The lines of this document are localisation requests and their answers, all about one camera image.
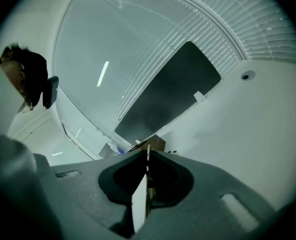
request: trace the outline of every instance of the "round wall fixture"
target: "round wall fixture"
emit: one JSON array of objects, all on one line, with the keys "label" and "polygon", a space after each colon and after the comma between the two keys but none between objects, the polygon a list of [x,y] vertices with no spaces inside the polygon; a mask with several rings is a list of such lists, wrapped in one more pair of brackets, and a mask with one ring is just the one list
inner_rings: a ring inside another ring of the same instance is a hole
[{"label": "round wall fixture", "polygon": [[255,77],[256,73],[252,70],[246,71],[241,75],[241,79],[244,81],[249,81]]}]

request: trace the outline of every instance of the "person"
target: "person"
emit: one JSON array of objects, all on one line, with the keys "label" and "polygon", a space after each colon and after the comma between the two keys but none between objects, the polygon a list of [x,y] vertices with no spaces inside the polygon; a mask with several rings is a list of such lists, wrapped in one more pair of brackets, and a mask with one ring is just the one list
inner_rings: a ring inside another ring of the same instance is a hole
[{"label": "person", "polygon": [[0,67],[25,100],[20,110],[26,106],[33,110],[48,79],[46,59],[13,43],[3,50]]}]

